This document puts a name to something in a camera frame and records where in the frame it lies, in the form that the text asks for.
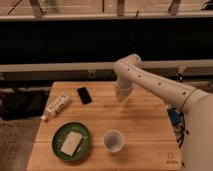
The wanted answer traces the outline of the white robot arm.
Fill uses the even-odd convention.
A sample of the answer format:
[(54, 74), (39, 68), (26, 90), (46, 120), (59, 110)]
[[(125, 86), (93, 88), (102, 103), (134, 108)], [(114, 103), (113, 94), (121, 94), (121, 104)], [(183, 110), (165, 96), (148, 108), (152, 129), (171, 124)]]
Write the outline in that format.
[(136, 83), (184, 114), (181, 171), (213, 171), (213, 94), (142, 69), (142, 60), (131, 54), (113, 64), (119, 101)]

